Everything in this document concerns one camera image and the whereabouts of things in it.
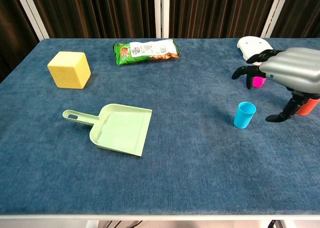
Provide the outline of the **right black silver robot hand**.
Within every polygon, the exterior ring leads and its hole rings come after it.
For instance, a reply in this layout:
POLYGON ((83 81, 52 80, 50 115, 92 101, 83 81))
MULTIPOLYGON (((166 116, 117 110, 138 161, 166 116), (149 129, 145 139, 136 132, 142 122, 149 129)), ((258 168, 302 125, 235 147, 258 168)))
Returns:
POLYGON ((292 97, 283 111, 266 117, 267 122, 284 122, 295 115, 309 99, 320 99, 320 50, 268 49, 249 57, 246 63, 247 66, 235 70, 231 77, 233 80, 246 75, 246 87, 251 89, 254 77, 262 77, 291 91, 292 97))

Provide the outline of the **magenta plastic cup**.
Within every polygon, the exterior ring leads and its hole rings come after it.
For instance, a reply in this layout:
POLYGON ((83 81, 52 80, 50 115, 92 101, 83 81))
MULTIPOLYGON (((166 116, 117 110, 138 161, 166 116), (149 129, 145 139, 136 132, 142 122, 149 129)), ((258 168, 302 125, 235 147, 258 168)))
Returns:
POLYGON ((254 77, 253 78, 253 82, 252 82, 252 85, 255 87, 255 88, 261 88, 264 83, 266 81, 266 78, 263 78, 263 77, 254 77))

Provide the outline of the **cyan plastic cup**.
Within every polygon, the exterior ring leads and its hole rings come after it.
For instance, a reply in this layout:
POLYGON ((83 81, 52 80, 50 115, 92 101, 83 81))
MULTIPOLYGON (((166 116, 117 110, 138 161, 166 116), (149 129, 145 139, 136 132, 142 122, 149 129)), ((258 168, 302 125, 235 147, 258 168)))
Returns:
POLYGON ((254 104, 250 102, 240 102, 234 117, 234 126, 239 129, 247 128, 256 110, 254 104))

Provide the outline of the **red-orange plastic cup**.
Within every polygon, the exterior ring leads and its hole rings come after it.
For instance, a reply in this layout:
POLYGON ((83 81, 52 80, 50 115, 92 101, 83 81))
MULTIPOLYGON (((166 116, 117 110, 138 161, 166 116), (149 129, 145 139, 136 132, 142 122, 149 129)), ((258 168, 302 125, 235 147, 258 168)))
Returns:
POLYGON ((320 99, 309 99, 305 104, 303 104, 299 110, 296 112, 300 116, 308 115, 320 102, 320 99))

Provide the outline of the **white oval plastic base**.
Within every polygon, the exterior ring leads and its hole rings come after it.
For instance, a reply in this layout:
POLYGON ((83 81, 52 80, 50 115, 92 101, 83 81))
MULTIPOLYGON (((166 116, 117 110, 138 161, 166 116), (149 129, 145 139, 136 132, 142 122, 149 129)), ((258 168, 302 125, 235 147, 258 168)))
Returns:
POLYGON ((242 52, 243 59, 247 61, 251 56, 264 50, 273 49, 264 39, 255 36, 246 36, 238 40, 236 47, 242 52))

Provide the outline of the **dark brown curtain panel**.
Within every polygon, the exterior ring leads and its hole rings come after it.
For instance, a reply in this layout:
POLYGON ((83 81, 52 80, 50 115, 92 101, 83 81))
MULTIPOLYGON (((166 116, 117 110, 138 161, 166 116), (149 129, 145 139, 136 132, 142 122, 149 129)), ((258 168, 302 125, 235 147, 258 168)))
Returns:
POLYGON ((50 38, 154 38, 154 0, 33 0, 50 38))
POLYGON ((20 0, 0 0, 0 83, 38 43, 20 0))
POLYGON ((285 0, 272 38, 320 38, 320 0, 285 0))
POLYGON ((170 0, 169 37, 259 37, 273 2, 274 0, 170 0))

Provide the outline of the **green snack bag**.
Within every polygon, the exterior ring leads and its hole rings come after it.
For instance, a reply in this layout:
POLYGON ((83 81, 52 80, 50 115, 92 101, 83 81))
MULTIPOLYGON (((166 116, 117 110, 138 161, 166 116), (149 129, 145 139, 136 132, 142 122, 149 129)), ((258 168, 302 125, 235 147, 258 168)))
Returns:
POLYGON ((117 65, 126 65, 149 60, 168 60, 180 56, 179 49, 172 39, 115 43, 113 46, 117 65))

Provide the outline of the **blue fabric table mat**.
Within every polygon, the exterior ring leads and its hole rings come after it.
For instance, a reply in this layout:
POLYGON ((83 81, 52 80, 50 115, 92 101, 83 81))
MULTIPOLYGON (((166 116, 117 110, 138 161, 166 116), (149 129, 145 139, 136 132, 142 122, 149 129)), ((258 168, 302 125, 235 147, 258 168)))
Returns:
POLYGON ((0 83, 0 215, 320 214, 320 105, 269 123, 291 97, 232 80, 235 39, 177 39, 180 57, 116 64, 112 39, 47 39, 0 83), (48 63, 83 52, 83 89, 58 88, 48 63), (240 102, 255 105, 245 129, 240 102), (141 157, 104 150, 64 110, 152 110, 141 157))

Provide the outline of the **light green plastic dustpan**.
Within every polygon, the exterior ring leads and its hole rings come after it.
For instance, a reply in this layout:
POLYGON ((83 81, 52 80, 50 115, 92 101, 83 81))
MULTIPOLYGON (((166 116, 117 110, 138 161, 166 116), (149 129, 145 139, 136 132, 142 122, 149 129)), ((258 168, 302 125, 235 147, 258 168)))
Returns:
POLYGON ((65 110, 64 119, 92 126, 89 138, 97 147, 142 156, 152 116, 151 109, 108 104, 98 116, 65 110))

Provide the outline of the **yellow foam cube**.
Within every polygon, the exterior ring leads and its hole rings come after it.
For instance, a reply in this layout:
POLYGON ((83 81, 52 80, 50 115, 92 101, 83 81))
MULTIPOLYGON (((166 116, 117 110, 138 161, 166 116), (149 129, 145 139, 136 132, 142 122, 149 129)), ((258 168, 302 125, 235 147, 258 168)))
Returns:
POLYGON ((83 52, 58 52, 47 65, 58 88, 83 89, 91 70, 83 52))

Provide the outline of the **white upright frame post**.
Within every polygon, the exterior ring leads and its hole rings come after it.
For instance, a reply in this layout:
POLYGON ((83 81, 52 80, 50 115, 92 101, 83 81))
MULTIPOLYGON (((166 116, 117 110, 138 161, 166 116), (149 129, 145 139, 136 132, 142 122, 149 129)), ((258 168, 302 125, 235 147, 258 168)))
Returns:
POLYGON ((264 24, 261 38, 270 38, 286 0, 273 0, 268 17, 264 24))
POLYGON ((48 32, 37 10, 34 0, 19 0, 37 36, 42 41, 49 39, 48 32))
POLYGON ((154 0, 156 38, 168 39, 170 31, 170 0, 154 0))

